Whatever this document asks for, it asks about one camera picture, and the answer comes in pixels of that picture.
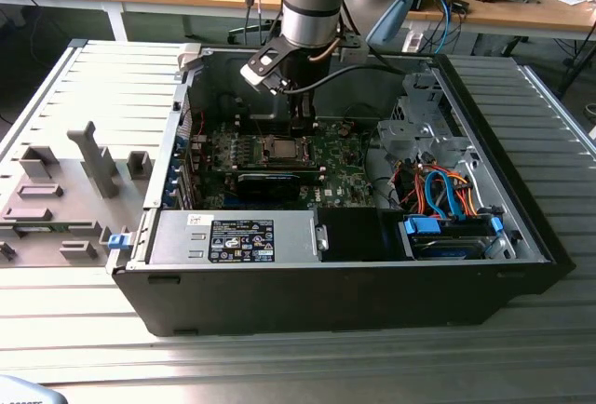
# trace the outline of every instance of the metal bracket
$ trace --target metal bracket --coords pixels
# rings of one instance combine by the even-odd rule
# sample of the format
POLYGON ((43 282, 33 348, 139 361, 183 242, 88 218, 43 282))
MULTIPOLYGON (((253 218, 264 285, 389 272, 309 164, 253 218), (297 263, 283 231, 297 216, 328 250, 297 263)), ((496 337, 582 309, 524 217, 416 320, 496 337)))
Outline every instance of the metal bracket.
POLYGON ((268 76, 282 60, 299 49, 299 47, 290 44, 285 38, 273 38, 252 56, 248 66, 257 75, 268 76))

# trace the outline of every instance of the red cable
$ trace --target red cable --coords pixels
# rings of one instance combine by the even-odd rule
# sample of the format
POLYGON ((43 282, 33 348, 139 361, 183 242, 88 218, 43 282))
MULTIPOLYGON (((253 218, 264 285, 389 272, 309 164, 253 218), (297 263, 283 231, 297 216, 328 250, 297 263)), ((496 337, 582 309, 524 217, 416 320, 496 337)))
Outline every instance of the red cable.
POLYGON ((200 136, 203 133, 203 128, 205 127, 205 113, 201 111, 201 128, 198 130, 197 136, 200 136))

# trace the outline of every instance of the white table leg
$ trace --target white table leg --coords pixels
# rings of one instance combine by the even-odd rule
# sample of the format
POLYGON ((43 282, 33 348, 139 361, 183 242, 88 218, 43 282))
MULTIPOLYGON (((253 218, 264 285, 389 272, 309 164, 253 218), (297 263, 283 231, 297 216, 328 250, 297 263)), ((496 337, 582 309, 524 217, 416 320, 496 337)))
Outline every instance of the white table leg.
POLYGON ((112 26, 112 32, 114 33, 114 40, 128 41, 127 31, 122 19, 122 13, 124 13, 122 4, 119 2, 104 3, 103 11, 108 14, 108 18, 110 19, 110 25, 112 26))

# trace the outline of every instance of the wooden table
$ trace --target wooden table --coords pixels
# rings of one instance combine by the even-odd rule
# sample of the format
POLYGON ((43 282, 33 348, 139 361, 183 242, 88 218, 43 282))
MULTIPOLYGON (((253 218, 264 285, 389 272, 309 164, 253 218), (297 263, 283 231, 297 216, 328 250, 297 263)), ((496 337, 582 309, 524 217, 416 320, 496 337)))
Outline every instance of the wooden table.
MULTIPOLYGON (((242 18, 244 0, 35 0, 40 6, 100 9, 107 12, 115 39, 126 40, 124 12, 166 13, 242 18)), ((569 7, 555 0, 531 0, 528 4, 498 1, 470 3, 462 26, 464 32, 583 39, 596 20, 591 4, 569 7)), ((0 0, 0 4, 30 5, 29 0, 0 0)), ((272 19, 280 0, 263 0, 264 19, 272 19)), ((428 2, 423 11, 410 12, 406 26, 425 30, 440 21, 442 13, 428 2)))

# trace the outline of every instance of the workbench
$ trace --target workbench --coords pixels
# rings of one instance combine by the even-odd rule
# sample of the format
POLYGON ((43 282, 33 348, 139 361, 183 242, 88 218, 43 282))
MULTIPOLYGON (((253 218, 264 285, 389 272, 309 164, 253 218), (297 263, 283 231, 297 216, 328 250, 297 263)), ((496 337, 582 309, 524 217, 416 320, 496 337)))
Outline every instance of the workbench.
MULTIPOLYGON (((68 47, 0 143, 0 198, 20 176, 20 148, 52 145, 80 158, 64 136, 75 120, 97 123, 98 144, 116 161, 140 148, 155 159, 180 83, 178 52, 160 43, 68 47), (91 86, 111 103, 64 95, 91 86)), ((577 213, 593 214, 595 198, 584 199, 577 213)), ((249 336, 156 337, 102 267, 0 268, 0 374, 45 384, 70 404, 588 402, 594 247, 586 232, 574 272, 480 326, 249 336)))
MULTIPOLYGON (((470 11, 462 25, 463 32, 503 34, 564 39, 584 39, 596 20, 593 5, 582 3, 569 7, 555 0, 531 0, 528 4, 506 1, 470 3, 470 11)), ((243 18, 244 0, 35 0, 43 7, 67 7, 103 10, 108 14, 115 39, 126 41, 122 19, 126 12, 175 15, 199 15, 243 18)), ((280 0, 262 0, 264 19, 273 19, 280 0)), ((30 0, 0 0, 0 4, 30 5, 30 0)), ((442 13, 430 1, 421 11, 412 11, 406 27, 425 30, 434 27, 442 13)))

